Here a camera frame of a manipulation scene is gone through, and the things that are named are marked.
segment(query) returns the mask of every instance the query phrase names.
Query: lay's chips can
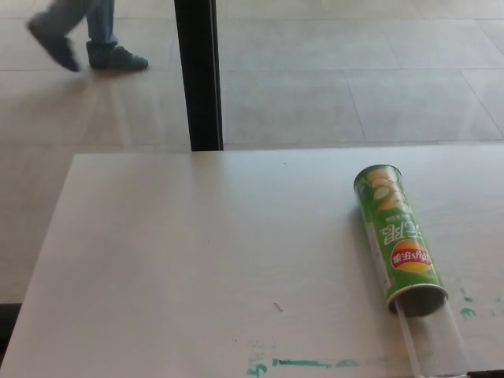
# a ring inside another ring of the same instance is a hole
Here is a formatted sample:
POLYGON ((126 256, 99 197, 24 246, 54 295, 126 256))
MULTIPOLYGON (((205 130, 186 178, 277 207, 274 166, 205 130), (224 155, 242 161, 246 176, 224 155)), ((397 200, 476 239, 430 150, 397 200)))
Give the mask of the lay's chips can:
POLYGON ((401 173, 391 165, 364 169, 354 181, 387 308, 407 317, 435 312, 448 297, 411 210, 401 173))

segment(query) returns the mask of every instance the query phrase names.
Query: black window frame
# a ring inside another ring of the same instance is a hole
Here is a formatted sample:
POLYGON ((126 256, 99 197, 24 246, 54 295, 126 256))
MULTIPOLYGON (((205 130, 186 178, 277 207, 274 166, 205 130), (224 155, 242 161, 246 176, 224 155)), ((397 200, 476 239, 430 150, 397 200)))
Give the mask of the black window frame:
POLYGON ((175 0, 193 151, 224 149, 215 0, 175 0))

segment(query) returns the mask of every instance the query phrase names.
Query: white table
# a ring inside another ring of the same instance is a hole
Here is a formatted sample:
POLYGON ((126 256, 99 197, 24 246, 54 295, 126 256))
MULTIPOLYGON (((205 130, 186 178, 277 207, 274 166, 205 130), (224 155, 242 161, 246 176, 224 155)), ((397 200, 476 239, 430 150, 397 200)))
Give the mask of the white table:
POLYGON ((504 146, 423 146, 77 156, 0 377, 408 375, 352 188, 376 163, 403 172, 476 367, 501 368, 504 146))

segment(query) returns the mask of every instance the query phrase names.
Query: shoe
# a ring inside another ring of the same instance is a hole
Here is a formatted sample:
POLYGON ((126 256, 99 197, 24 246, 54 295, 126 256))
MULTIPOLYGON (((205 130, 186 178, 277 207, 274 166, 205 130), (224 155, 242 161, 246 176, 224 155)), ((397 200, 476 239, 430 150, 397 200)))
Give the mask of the shoe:
POLYGON ((105 57, 91 54, 92 45, 88 43, 89 65, 92 69, 118 70, 118 71, 143 71, 149 67, 149 61, 127 51, 121 46, 114 46, 105 57))
POLYGON ((34 19, 31 19, 27 25, 31 35, 40 43, 40 46, 62 67, 72 72, 80 71, 79 63, 75 59, 72 50, 72 43, 67 37, 53 37, 44 35, 36 26, 34 19))

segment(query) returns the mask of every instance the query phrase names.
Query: glass wall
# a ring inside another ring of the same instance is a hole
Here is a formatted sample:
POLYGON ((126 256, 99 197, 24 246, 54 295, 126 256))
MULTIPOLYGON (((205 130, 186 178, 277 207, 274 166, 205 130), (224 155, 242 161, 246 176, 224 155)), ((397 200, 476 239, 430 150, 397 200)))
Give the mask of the glass wall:
POLYGON ((22 302, 75 153, 189 151, 173 0, 116 0, 120 44, 145 72, 96 73, 87 24, 72 32, 80 73, 25 28, 47 0, 0 1, 0 304, 22 302))
POLYGON ((499 0, 228 0, 228 149, 502 139, 499 0))

